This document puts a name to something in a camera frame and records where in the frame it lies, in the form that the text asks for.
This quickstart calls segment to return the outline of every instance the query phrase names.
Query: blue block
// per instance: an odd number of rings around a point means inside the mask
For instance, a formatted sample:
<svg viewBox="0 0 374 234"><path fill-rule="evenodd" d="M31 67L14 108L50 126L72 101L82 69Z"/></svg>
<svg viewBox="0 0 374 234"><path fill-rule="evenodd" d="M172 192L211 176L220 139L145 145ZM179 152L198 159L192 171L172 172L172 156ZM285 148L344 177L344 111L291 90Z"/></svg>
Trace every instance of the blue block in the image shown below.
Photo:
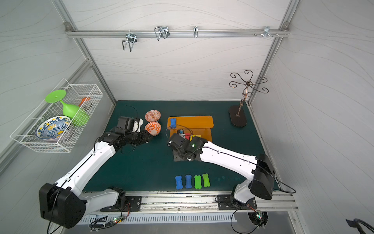
<svg viewBox="0 0 374 234"><path fill-rule="evenodd" d="M176 176L175 181L177 182L177 189L182 189L183 188L182 176Z"/></svg>
<svg viewBox="0 0 374 234"><path fill-rule="evenodd" d="M191 175L186 175L186 188L192 188L191 178Z"/></svg>
<svg viewBox="0 0 374 234"><path fill-rule="evenodd" d="M171 118L170 119L170 128L176 128L177 127L177 119Z"/></svg>

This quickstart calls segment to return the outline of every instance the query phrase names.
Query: orange handle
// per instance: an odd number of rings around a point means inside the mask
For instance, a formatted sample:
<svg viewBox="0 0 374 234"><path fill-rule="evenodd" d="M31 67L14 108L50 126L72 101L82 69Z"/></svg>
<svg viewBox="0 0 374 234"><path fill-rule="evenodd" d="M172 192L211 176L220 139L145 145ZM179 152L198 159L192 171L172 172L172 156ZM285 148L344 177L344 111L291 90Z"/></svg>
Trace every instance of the orange handle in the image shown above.
<svg viewBox="0 0 374 234"><path fill-rule="evenodd" d="M90 97L82 98L82 102L78 106L81 106L83 104L83 102L86 101L86 100L89 101L89 100L91 100L91 98Z"/></svg>

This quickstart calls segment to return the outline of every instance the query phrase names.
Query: orange patterned bowl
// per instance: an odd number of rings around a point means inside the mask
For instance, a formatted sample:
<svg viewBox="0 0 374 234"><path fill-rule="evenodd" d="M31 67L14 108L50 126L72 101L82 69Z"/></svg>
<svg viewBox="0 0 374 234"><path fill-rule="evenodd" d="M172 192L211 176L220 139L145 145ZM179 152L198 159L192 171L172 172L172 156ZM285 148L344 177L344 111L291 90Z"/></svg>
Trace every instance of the orange patterned bowl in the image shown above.
<svg viewBox="0 0 374 234"><path fill-rule="evenodd" d="M157 136L161 132L161 124L157 122L148 123L145 128L152 136Z"/></svg>
<svg viewBox="0 0 374 234"><path fill-rule="evenodd" d="M158 110L150 110L145 114L145 120L148 122L157 122L161 118L161 113Z"/></svg>

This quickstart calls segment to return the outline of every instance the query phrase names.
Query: green bone-shaped block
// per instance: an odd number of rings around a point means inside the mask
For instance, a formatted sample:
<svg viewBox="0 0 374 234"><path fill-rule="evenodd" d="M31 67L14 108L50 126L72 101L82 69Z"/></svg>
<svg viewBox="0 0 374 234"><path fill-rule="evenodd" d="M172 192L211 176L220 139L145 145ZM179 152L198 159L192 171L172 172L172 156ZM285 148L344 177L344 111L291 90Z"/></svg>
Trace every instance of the green bone-shaped block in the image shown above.
<svg viewBox="0 0 374 234"><path fill-rule="evenodd" d="M195 188L201 189L201 176L195 176Z"/></svg>
<svg viewBox="0 0 374 234"><path fill-rule="evenodd" d="M209 175L208 175L208 173L203 174L203 178L204 178L204 187L210 187L210 183L209 183Z"/></svg>

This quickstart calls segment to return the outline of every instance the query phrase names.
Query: blue and yellow plate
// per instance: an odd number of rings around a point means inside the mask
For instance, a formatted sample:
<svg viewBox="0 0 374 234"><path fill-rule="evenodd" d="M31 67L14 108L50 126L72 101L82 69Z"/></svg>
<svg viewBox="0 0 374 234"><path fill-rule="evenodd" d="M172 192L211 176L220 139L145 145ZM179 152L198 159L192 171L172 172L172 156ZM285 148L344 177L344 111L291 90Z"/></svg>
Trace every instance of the blue and yellow plate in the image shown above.
<svg viewBox="0 0 374 234"><path fill-rule="evenodd" d="M50 118L37 128L36 136L43 140L57 141L68 128L70 122L70 118L64 115Z"/></svg>

